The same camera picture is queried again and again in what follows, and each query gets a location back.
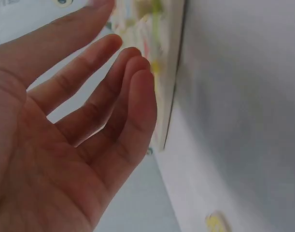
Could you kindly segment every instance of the wall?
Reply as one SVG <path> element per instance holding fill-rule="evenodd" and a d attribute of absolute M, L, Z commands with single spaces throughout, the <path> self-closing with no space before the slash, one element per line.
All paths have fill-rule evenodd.
<path fill-rule="evenodd" d="M 0 41 L 2 43 L 24 35 L 46 23 L 79 9 L 86 1 L 75 0 L 66 9 L 59 9 L 50 0 L 21 0 L 0 10 Z M 103 30 L 104 36 L 110 33 Z M 35 86 L 61 69 L 81 52 L 72 54 L 54 66 L 32 85 Z M 109 70 L 114 56 L 80 91 L 48 117 L 56 122 L 79 108 Z M 105 212 L 97 232 L 179 232 L 173 209 L 163 185 L 155 158 L 148 156 L 136 169 Z"/>
<path fill-rule="evenodd" d="M 295 0 L 188 0 L 157 155 L 183 232 L 295 231 Z"/>

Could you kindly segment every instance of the skin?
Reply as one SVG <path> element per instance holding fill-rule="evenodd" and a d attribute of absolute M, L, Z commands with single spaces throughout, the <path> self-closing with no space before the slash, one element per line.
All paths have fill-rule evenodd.
<path fill-rule="evenodd" d="M 89 44 L 113 5 L 86 6 L 0 45 L 0 232 L 93 231 L 145 155 L 156 122 L 154 77 L 136 48 L 120 53 L 81 108 L 56 124 L 47 120 L 120 48 L 118 36 L 91 44 L 26 91 Z"/>

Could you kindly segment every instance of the sticker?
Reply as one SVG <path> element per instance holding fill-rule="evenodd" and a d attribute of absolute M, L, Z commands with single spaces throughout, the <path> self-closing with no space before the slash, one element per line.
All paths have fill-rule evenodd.
<path fill-rule="evenodd" d="M 229 224 L 224 215 L 220 212 L 215 212 L 205 218 L 209 232 L 231 232 Z"/>

